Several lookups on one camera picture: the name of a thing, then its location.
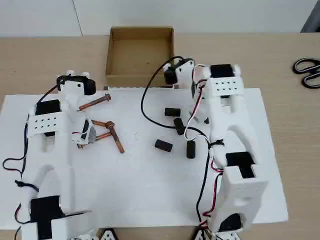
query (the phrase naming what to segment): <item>copper bolt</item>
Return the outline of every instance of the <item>copper bolt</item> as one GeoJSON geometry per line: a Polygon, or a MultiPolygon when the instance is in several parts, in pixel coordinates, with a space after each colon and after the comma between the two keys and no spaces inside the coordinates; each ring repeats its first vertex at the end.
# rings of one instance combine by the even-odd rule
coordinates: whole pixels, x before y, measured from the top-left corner
{"type": "Polygon", "coordinates": [[[118,137],[118,135],[116,133],[116,130],[115,130],[114,126],[115,126],[115,124],[112,121],[108,121],[108,122],[105,123],[105,127],[110,130],[110,133],[111,133],[111,135],[112,135],[112,137],[113,137],[113,139],[115,141],[115,144],[118,147],[120,153],[123,154],[125,152],[125,150],[124,150],[124,147],[122,146],[122,144],[121,144],[121,142],[119,140],[119,137],[118,137]]]}
{"type": "Polygon", "coordinates": [[[93,101],[91,101],[91,102],[88,102],[87,104],[84,104],[84,105],[80,106],[79,109],[80,109],[80,110],[84,110],[84,109],[86,109],[86,108],[89,108],[89,107],[91,107],[91,106],[93,106],[93,105],[102,103],[102,102],[104,102],[104,101],[108,101],[108,102],[109,102],[110,100],[111,100],[111,96],[110,96],[110,94],[108,93],[108,94],[105,94],[103,97],[100,97],[100,98],[98,98],[98,99],[96,99],[96,100],[93,100],[93,101]]]}
{"type": "Polygon", "coordinates": [[[106,127],[106,123],[102,121],[91,120],[94,125],[106,127]]]}
{"type": "MultiPolygon", "coordinates": [[[[111,132],[106,132],[106,133],[103,133],[101,135],[96,136],[95,140],[99,141],[99,140],[105,139],[105,138],[107,138],[107,137],[109,137],[111,135],[112,135],[111,132]]],[[[87,145],[89,145],[89,143],[88,144],[77,144],[77,147],[78,147],[78,149],[83,149],[87,145]]]]}
{"type": "Polygon", "coordinates": [[[99,136],[96,136],[96,137],[95,137],[95,140],[98,141],[98,140],[101,140],[101,139],[105,139],[105,138],[107,138],[107,137],[109,137],[109,136],[111,136],[111,135],[112,135],[111,132],[106,132],[106,133],[104,133],[104,134],[101,134],[101,135],[99,135],[99,136]]]}

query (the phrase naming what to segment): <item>white foam board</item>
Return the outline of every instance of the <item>white foam board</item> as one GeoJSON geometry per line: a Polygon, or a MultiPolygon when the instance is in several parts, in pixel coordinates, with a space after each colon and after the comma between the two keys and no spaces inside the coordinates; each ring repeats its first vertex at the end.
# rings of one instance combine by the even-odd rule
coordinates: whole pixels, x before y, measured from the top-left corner
{"type": "MultiPolygon", "coordinates": [[[[97,227],[196,226],[196,202],[202,185],[207,158],[204,140],[196,140],[196,158],[186,158],[186,143],[174,129],[166,129],[146,120],[140,110],[142,88],[114,88],[112,100],[86,109],[94,120],[113,121],[125,148],[120,154],[114,140],[106,138],[82,150],[74,145],[76,209],[92,210],[97,227]],[[170,153],[154,147],[156,139],[173,144],[170,153]]],[[[102,96],[102,92],[83,102],[102,96]]],[[[0,159],[20,157],[23,153],[23,129],[28,109],[39,95],[7,95],[0,114],[0,159]]],[[[262,198],[255,223],[274,223],[288,219],[288,210],[279,174],[267,115],[257,88],[245,90],[245,100],[264,155],[269,184],[262,198]]],[[[172,125],[164,115],[165,107],[181,108],[186,123],[191,94],[185,89],[151,88],[146,96],[145,112],[154,120],[172,125]]],[[[205,124],[192,123],[205,133],[205,124]]],[[[97,127],[98,133],[104,129],[97,127]]],[[[230,132],[225,138],[228,152],[244,151],[230,132]]],[[[211,206],[216,174],[209,169],[200,204],[203,212],[211,206]]],[[[0,169],[0,229],[15,229],[14,211],[19,204],[19,174],[0,169]]],[[[40,196],[59,194],[60,187],[52,172],[40,189],[40,196]]]]}

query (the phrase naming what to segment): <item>white plastic part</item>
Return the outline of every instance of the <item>white plastic part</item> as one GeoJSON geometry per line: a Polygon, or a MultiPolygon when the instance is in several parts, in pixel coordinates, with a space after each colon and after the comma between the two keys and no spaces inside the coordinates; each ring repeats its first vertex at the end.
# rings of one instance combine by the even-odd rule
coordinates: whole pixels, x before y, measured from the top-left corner
{"type": "Polygon", "coordinates": [[[80,240],[99,240],[97,236],[91,236],[91,234],[84,234],[73,238],[74,240],[80,239],[80,240]]]}
{"type": "MultiPolygon", "coordinates": [[[[67,74],[73,75],[74,71],[70,70],[67,74]]],[[[82,83],[66,81],[61,85],[61,94],[59,95],[61,97],[61,111],[35,115],[35,106],[29,111],[27,163],[22,181],[33,184],[40,189],[47,173],[54,171],[59,180],[60,207],[65,214],[73,213],[75,207],[75,178],[71,163],[71,148],[75,148],[73,142],[78,142],[73,139],[72,133],[82,132],[85,120],[89,122],[88,129],[93,128],[86,113],[78,112],[70,102],[77,103],[78,99],[84,95],[82,83]],[[45,136],[44,133],[49,132],[54,132],[54,136],[45,136]]],[[[80,143],[88,143],[88,138],[89,132],[85,139],[81,139],[80,143]]],[[[33,188],[21,188],[21,208],[17,216],[20,221],[26,222],[30,219],[30,201],[37,196],[38,192],[33,188]]],[[[65,221],[71,224],[74,222],[73,219],[75,218],[68,218],[65,221]]]]}
{"type": "Polygon", "coordinates": [[[195,61],[189,60],[175,69],[175,75],[178,79],[179,89],[191,89],[192,72],[195,67],[195,61]]]}
{"type": "MultiPolygon", "coordinates": [[[[86,234],[94,227],[94,222],[91,212],[53,219],[51,220],[52,240],[67,240],[86,234]]],[[[38,224],[36,222],[23,224],[21,226],[21,232],[22,240],[39,239],[38,224]]],[[[84,240],[98,240],[96,236],[91,236],[90,234],[87,236],[89,236],[89,238],[84,240]]]]}
{"type": "Polygon", "coordinates": [[[36,222],[23,224],[21,226],[22,240],[38,240],[38,226],[36,222]]]}
{"type": "Polygon", "coordinates": [[[208,218],[208,226],[213,233],[218,232],[221,223],[232,214],[240,215],[242,228],[230,233],[251,227],[268,184],[266,171],[261,165],[253,164],[251,168],[255,175],[253,178],[243,178],[237,166],[223,168],[215,208],[208,218]]]}
{"type": "Polygon", "coordinates": [[[85,77],[87,77],[87,78],[89,79],[89,78],[90,78],[90,73],[87,72],[87,71],[84,71],[84,72],[82,73],[82,76],[85,76],[85,77]]]}
{"type": "Polygon", "coordinates": [[[67,70],[66,71],[66,75],[74,76],[75,75],[75,71],[74,70],[67,70]]]}
{"type": "Polygon", "coordinates": [[[209,78],[206,82],[213,96],[243,95],[244,84],[240,76],[209,78]]]}
{"type": "Polygon", "coordinates": [[[116,240],[116,237],[111,230],[106,229],[100,240],[116,240]]]}
{"type": "Polygon", "coordinates": [[[201,231],[199,230],[195,236],[195,238],[193,238],[192,240],[206,240],[207,237],[205,236],[205,239],[202,238],[201,236],[201,231]]]}
{"type": "Polygon", "coordinates": [[[216,236],[212,236],[212,240],[240,240],[238,234],[236,234],[235,232],[219,232],[216,234],[216,236]]]}
{"type": "Polygon", "coordinates": [[[216,197],[215,208],[208,218],[208,227],[219,231],[221,223],[233,214],[239,214],[241,228],[234,233],[248,229],[261,206],[262,195],[268,184],[267,173],[260,165],[263,156],[258,139],[251,124],[244,98],[244,86],[240,76],[209,78],[205,86],[205,102],[210,124],[209,141],[223,140],[227,131],[233,131],[250,153],[254,164],[251,169],[254,177],[243,178],[238,166],[227,166],[226,149],[213,145],[213,154],[218,168],[223,168],[221,187],[216,197]],[[230,111],[224,108],[221,96],[228,95],[230,111]]]}
{"type": "Polygon", "coordinates": [[[163,68],[162,68],[163,72],[167,71],[169,67],[171,67],[170,63],[167,63],[166,65],[164,65],[163,68]]]}
{"type": "Polygon", "coordinates": [[[241,76],[241,68],[238,64],[232,65],[233,68],[233,74],[235,77],[240,77],[241,76]]]}
{"type": "Polygon", "coordinates": [[[79,104],[78,101],[81,97],[84,97],[84,84],[77,81],[66,81],[60,85],[61,91],[59,92],[59,98],[65,98],[73,108],[77,109],[79,104]]]}
{"type": "Polygon", "coordinates": [[[51,220],[52,240],[68,240],[95,227],[91,212],[51,220]]]}

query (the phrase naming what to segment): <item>scissors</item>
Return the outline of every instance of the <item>scissors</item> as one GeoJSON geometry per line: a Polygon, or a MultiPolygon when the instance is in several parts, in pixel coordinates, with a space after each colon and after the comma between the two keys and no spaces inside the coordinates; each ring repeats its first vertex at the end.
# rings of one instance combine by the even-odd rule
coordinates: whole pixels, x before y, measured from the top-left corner
{"type": "Polygon", "coordinates": [[[320,89],[320,83],[318,84],[308,83],[309,80],[320,77],[320,60],[317,60],[315,58],[310,58],[310,57],[301,58],[293,64],[292,71],[295,74],[309,74],[305,76],[301,81],[302,85],[305,86],[306,88],[320,89]],[[298,65],[301,63],[310,63],[312,65],[306,68],[299,69],[298,65]]]}

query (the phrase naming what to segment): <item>cardboard box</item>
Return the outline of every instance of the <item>cardboard box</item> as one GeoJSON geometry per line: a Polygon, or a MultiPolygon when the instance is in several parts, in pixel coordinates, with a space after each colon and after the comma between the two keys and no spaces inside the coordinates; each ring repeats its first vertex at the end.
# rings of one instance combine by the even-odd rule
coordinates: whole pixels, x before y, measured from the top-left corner
{"type": "MultiPolygon", "coordinates": [[[[105,75],[110,87],[145,87],[153,73],[174,56],[172,27],[112,27],[105,75]]],[[[166,85],[159,72],[152,86],[166,85]]]]}

